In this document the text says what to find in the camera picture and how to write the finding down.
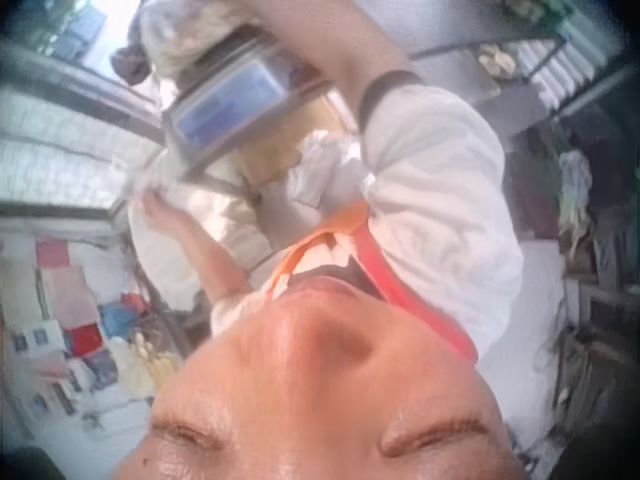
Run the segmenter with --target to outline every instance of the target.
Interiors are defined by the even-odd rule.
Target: red strap
[[[402,283],[382,256],[380,248],[369,232],[368,222],[355,231],[353,238],[358,261],[382,297],[390,304],[425,321],[458,353],[475,364],[478,361],[478,352],[467,332],[455,320],[426,304]]]

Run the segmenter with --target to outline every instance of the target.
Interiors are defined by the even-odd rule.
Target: black wristband
[[[358,125],[361,132],[367,128],[371,114],[384,96],[391,90],[404,85],[424,85],[424,81],[408,70],[392,70],[382,74],[369,84],[362,95],[358,109]]]

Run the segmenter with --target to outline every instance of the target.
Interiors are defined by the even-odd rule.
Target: display screen
[[[268,70],[250,63],[200,98],[177,121],[184,138],[205,148],[278,103],[285,92]]]

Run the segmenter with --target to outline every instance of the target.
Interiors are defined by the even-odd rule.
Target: person
[[[218,331],[156,398],[117,478],[524,478],[474,368],[522,269],[496,134],[351,1],[243,1],[358,112],[376,181],[258,292],[193,218],[144,194]]]

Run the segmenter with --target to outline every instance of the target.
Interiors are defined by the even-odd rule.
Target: mouth
[[[293,285],[289,286],[279,298],[283,298],[292,295],[297,292],[313,290],[316,292],[335,293],[351,298],[356,298],[355,293],[346,286],[342,281],[336,280],[332,277],[319,276],[308,277],[296,281]]]

